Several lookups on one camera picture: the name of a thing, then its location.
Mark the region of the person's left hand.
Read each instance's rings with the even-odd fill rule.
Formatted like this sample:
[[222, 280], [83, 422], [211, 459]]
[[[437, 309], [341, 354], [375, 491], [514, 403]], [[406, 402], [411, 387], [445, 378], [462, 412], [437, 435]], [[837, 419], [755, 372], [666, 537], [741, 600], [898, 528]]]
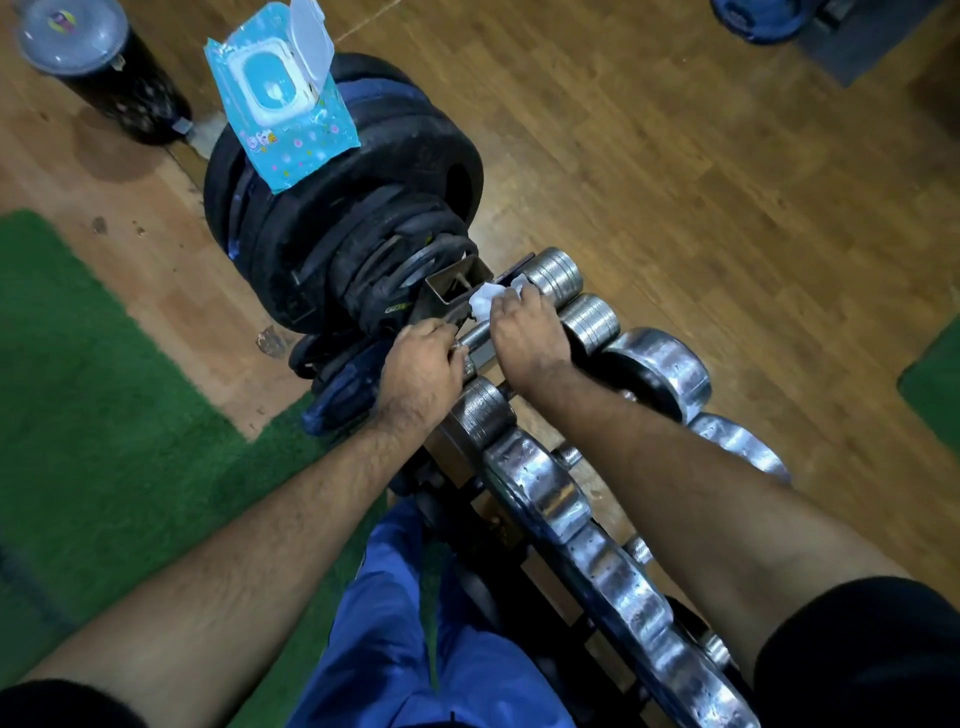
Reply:
[[395, 337], [381, 373], [375, 419], [404, 439], [422, 445], [450, 414], [464, 381], [447, 375], [430, 380], [415, 370], [408, 324]]

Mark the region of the person's right hand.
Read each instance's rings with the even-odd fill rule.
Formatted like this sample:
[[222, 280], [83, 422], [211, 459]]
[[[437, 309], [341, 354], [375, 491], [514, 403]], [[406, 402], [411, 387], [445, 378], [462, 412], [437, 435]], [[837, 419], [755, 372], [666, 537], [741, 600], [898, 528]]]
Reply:
[[570, 343], [554, 304], [553, 321], [488, 322], [500, 370], [517, 394], [533, 394], [548, 378], [573, 368]]

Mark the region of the white wet wipe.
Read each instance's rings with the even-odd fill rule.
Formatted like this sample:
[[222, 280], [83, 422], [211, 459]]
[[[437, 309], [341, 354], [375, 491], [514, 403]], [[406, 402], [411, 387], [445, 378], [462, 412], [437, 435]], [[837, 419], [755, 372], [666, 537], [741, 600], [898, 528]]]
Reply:
[[503, 296], [508, 289], [513, 289], [518, 295], [521, 295], [525, 285], [532, 285], [532, 282], [525, 273], [519, 274], [509, 286], [500, 283], [484, 282], [468, 300], [470, 318], [477, 324], [488, 322], [491, 316], [493, 301]]

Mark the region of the small chrome dumbbell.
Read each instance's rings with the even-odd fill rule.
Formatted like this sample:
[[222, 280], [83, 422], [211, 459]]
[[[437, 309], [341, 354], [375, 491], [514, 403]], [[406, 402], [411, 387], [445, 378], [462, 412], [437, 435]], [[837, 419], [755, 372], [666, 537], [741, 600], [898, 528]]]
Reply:
[[[546, 248], [522, 264], [516, 265], [494, 281], [501, 289], [507, 287], [522, 290], [525, 284], [536, 288], [541, 296], [548, 298], [555, 308], [560, 309], [583, 290], [583, 277], [576, 263], [564, 251]], [[452, 349], [465, 348], [463, 362], [463, 383], [469, 383], [476, 376], [476, 364], [473, 352], [490, 340], [489, 320], [478, 321], [465, 334], [455, 340]]]
[[[558, 319], [568, 339], [572, 361], [582, 369], [620, 334], [616, 313], [594, 294], [573, 298], [559, 311]], [[441, 429], [467, 457], [479, 458], [504, 431], [517, 426], [510, 404], [515, 394], [507, 381], [495, 384], [476, 374], [465, 383]]]

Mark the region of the person's right forearm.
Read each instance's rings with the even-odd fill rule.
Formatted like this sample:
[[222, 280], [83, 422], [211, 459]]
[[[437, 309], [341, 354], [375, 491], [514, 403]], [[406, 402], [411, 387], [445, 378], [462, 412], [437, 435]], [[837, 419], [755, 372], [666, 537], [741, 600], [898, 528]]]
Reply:
[[907, 572], [809, 498], [556, 356], [506, 380], [594, 467], [750, 682], [774, 632], [830, 589]]

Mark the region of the blue and black weight plate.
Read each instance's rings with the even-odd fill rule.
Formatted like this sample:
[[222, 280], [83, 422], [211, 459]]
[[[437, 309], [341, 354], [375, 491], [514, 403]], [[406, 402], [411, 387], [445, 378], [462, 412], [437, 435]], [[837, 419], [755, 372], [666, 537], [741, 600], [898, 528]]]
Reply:
[[371, 337], [350, 330], [307, 335], [294, 345], [289, 367], [299, 378], [311, 381], [314, 397], [301, 415], [306, 434], [333, 436], [371, 411], [394, 341], [392, 336]]

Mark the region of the large chrome dumbbell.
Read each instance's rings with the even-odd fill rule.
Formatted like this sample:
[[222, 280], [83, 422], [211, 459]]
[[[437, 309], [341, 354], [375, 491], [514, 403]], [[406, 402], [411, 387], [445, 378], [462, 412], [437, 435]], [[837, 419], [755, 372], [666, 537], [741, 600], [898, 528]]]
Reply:
[[653, 545], [690, 483], [697, 459], [688, 425], [712, 393], [709, 371], [688, 346], [640, 327], [620, 333], [585, 368], [573, 363], [518, 395], [580, 451], [624, 520]]
[[679, 728], [762, 728], [755, 697], [724, 641], [666, 595], [634, 657], [648, 692]]
[[[744, 426], [702, 412], [688, 429], [786, 485], [791, 474], [771, 447]], [[654, 651], [673, 628], [674, 614], [664, 595], [647, 578], [642, 563], [593, 518], [561, 548], [572, 572], [584, 582], [585, 599], [596, 607], [597, 620], [634, 651]]]

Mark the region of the stack of black weight plates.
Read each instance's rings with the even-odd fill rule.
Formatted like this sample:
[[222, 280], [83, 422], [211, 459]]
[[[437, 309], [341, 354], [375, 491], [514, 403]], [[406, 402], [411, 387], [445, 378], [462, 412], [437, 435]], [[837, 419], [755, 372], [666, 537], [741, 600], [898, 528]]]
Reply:
[[319, 334], [376, 249], [400, 235], [426, 245], [464, 236], [479, 208], [484, 167], [474, 142], [399, 67], [334, 54], [332, 80], [360, 145], [274, 193], [230, 126], [216, 140], [201, 188], [206, 224], [270, 318]]

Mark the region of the blue wet wipes packet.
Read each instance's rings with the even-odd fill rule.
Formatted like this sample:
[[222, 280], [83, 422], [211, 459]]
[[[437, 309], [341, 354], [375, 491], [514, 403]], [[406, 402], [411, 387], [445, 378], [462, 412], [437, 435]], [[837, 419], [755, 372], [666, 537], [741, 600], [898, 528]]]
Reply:
[[331, 75], [334, 43], [317, 0], [270, 0], [203, 52], [228, 125], [272, 193], [361, 146]]

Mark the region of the blue trousers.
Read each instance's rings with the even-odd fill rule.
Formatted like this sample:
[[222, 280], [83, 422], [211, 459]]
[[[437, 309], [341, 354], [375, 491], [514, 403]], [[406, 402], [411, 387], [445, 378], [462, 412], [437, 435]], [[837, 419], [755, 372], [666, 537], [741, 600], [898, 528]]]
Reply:
[[421, 619], [424, 522], [402, 498], [372, 529], [286, 728], [575, 728], [546, 676], [478, 611], [448, 562], [431, 683]]

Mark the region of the large green turf mat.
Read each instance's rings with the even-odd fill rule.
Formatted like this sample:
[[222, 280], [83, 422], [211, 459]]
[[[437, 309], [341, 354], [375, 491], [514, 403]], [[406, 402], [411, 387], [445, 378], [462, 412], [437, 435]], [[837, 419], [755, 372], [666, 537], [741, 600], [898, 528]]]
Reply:
[[[53, 224], [0, 216], [0, 691], [320, 461], [298, 414], [248, 442]], [[373, 506], [224, 728], [286, 728]]]

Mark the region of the small green turf mat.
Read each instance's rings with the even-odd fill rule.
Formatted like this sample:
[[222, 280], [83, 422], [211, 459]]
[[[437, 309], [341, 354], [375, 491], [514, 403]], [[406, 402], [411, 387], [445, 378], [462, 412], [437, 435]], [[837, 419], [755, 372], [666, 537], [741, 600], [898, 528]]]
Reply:
[[960, 315], [901, 373], [896, 389], [960, 462]]

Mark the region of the dark grey floor mat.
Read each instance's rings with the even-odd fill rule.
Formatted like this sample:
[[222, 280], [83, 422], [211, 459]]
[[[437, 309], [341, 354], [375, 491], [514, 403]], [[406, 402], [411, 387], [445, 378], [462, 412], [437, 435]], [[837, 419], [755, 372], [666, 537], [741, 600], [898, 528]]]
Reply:
[[849, 88], [902, 43], [945, 0], [820, 0], [799, 31], [799, 50]]

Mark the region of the black right sleeve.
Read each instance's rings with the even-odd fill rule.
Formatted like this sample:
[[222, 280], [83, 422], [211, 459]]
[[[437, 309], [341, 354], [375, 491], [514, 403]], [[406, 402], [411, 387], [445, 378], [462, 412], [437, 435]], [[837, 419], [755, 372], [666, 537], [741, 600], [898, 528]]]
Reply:
[[832, 588], [766, 641], [753, 693], [761, 728], [960, 728], [960, 611], [907, 578]]

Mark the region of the black left sleeve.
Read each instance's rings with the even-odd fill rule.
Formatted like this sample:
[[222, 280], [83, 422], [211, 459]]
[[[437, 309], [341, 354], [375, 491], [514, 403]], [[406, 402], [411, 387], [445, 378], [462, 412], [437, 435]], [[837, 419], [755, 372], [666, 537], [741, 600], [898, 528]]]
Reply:
[[0, 728], [149, 728], [132, 708], [96, 687], [28, 681], [0, 690]]

